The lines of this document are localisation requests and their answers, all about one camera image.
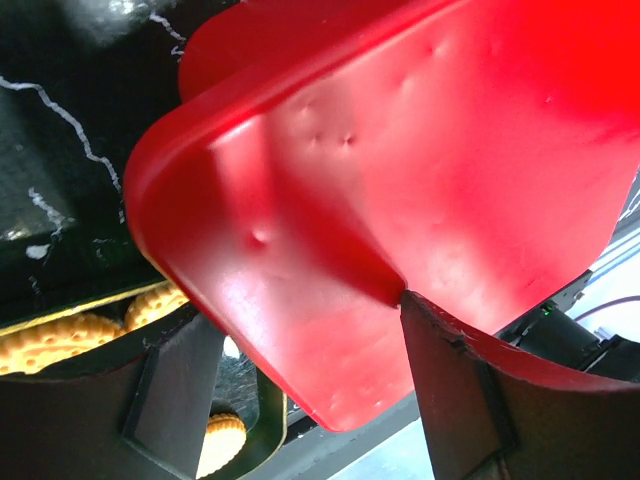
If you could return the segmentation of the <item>red tin lid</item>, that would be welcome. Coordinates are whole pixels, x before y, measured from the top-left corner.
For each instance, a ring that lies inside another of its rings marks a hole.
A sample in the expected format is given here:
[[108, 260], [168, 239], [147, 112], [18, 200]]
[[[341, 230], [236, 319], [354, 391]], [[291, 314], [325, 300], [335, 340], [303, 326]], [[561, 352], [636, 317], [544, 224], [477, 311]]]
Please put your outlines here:
[[126, 165], [143, 255], [319, 424], [413, 388], [414, 290], [493, 334], [608, 245], [639, 167], [635, 1], [243, 1]]

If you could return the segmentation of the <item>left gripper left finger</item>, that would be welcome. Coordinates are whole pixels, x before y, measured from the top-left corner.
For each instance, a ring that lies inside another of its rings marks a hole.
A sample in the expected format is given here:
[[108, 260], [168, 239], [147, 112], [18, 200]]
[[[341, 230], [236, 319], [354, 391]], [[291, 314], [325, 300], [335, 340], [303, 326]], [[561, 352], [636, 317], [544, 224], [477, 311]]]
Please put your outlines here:
[[194, 478], [223, 340], [187, 314], [2, 377], [2, 478]]

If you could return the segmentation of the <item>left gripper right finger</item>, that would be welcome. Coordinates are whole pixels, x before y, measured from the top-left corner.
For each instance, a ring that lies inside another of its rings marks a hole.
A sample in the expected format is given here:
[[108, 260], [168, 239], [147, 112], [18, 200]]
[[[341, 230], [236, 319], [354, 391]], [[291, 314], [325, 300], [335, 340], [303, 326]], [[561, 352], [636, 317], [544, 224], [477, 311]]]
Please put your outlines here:
[[532, 355], [413, 291], [401, 323], [435, 478], [638, 478], [638, 384]]

